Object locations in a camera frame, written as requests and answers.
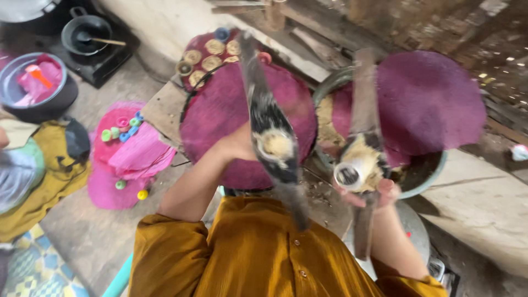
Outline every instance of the colorful plastic bottle cap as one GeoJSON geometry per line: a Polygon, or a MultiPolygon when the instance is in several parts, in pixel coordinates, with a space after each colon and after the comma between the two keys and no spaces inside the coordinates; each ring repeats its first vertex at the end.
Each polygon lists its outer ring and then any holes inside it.
{"type": "Polygon", "coordinates": [[[126,186],[127,186],[127,181],[126,181],[126,180],[118,180],[118,181],[116,182],[116,189],[118,189],[118,190],[122,190],[122,189],[124,189],[126,186]]]}
{"type": "Polygon", "coordinates": [[[112,139],[112,132],[108,129],[104,129],[101,133],[101,140],[104,142],[110,141],[112,139]]]}
{"type": "Polygon", "coordinates": [[[214,38],[221,42],[226,42],[229,39],[229,29],[220,27],[214,31],[214,38]]]}
{"type": "Polygon", "coordinates": [[[137,192],[137,199],[139,200],[145,200],[145,198],[147,198],[148,196],[148,191],[147,190],[141,190],[139,192],[137,192]]]}
{"type": "Polygon", "coordinates": [[[128,118],[127,117],[120,117],[117,119],[117,127],[123,128],[128,126],[128,118]]]}
{"type": "Polygon", "coordinates": [[[130,138],[130,134],[128,134],[128,132],[119,134],[119,140],[121,140],[121,142],[127,142],[129,138],[130,138]]]}
{"type": "Polygon", "coordinates": [[[136,111],[136,115],[134,115],[135,118],[138,118],[139,120],[144,120],[143,116],[141,115],[141,112],[138,110],[136,111]]]}
{"type": "Polygon", "coordinates": [[[130,125],[128,125],[128,124],[127,124],[126,127],[121,127],[121,128],[119,128],[119,131],[120,131],[121,133],[126,133],[126,132],[128,132],[128,130],[130,130],[130,125]]]}
{"type": "Polygon", "coordinates": [[[259,58],[260,61],[266,63],[266,64],[271,64],[271,55],[266,53],[266,52],[260,52],[257,56],[259,58]]]}
{"type": "Polygon", "coordinates": [[[119,128],[118,127],[110,128],[110,132],[112,132],[112,139],[119,138],[119,128]]]}
{"type": "Polygon", "coordinates": [[[138,129],[139,129],[138,126],[132,126],[132,128],[130,128],[130,130],[128,130],[128,135],[132,136],[132,135],[136,134],[138,129]]]}
{"type": "Polygon", "coordinates": [[[141,125],[141,121],[137,117],[131,118],[128,123],[133,127],[141,125]]]}
{"type": "Polygon", "coordinates": [[[193,66],[185,61],[181,61],[176,65],[176,72],[180,76],[189,76],[193,72],[193,66]]]}

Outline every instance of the black wok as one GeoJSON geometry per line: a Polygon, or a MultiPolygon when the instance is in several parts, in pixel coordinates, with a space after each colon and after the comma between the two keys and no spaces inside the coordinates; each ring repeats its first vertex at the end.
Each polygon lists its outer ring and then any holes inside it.
{"type": "Polygon", "coordinates": [[[79,35],[88,34],[94,38],[111,39],[112,28],[102,17],[89,15],[83,7],[74,7],[70,10],[73,19],[64,26],[61,34],[62,45],[72,53],[80,55],[93,55],[108,44],[89,41],[86,42],[79,35]]]}

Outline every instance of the hand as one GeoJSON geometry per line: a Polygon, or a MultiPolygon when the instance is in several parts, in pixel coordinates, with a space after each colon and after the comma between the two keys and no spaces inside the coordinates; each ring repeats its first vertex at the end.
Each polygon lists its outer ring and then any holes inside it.
{"type": "Polygon", "coordinates": [[[0,128],[0,149],[5,148],[9,145],[9,138],[3,128],[0,128]]]}
{"type": "MultiPolygon", "coordinates": [[[[344,201],[349,202],[358,207],[365,207],[365,200],[359,196],[348,192],[346,189],[338,186],[334,181],[334,188],[341,194],[344,201]]],[[[390,179],[382,179],[378,184],[378,191],[380,192],[380,200],[378,201],[378,209],[383,208],[387,205],[393,204],[398,199],[401,193],[400,187],[390,179]]]]}
{"type": "Polygon", "coordinates": [[[255,161],[257,157],[251,145],[251,127],[249,121],[240,126],[233,133],[217,142],[222,153],[231,159],[255,161]]]}

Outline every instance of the round golden cookie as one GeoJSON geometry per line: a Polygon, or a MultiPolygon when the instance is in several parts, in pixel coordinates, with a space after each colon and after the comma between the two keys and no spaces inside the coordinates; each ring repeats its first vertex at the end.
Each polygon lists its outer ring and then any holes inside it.
{"type": "Polygon", "coordinates": [[[191,65],[198,63],[202,59],[202,53],[197,50],[190,50],[183,53],[183,60],[191,65]]]}
{"type": "Polygon", "coordinates": [[[211,71],[215,69],[216,67],[220,66],[222,64],[222,59],[218,58],[215,55],[210,55],[209,57],[203,59],[202,61],[202,68],[211,71]]]}
{"type": "Polygon", "coordinates": [[[205,48],[211,54],[221,54],[225,50],[225,44],[216,39],[211,39],[205,43],[205,48]]]}
{"type": "Polygon", "coordinates": [[[203,87],[203,85],[205,84],[204,82],[201,82],[198,86],[196,85],[196,83],[200,79],[202,79],[204,75],[205,75],[205,72],[201,70],[197,70],[191,73],[191,76],[189,76],[189,83],[191,84],[191,86],[195,87],[196,89],[203,87]]]}
{"type": "Polygon", "coordinates": [[[231,40],[228,42],[228,54],[230,55],[240,55],[240,44],[236,40],[231,40]]]}
{"type": "Polygon", "coordinates": [[[224,63],[233,63],[233,62],[238,62],[238,57],[236,55],[226,58],[224,60],[224,63]]]}

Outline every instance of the patterned mat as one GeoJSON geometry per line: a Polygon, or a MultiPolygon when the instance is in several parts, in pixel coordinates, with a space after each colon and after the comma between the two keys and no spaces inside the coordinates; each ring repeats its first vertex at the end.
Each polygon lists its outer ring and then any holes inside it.
{"type": "Polygon", "coordinates": [[[15,244],[2,297],[88,297],[39,224],[15,244]]]}

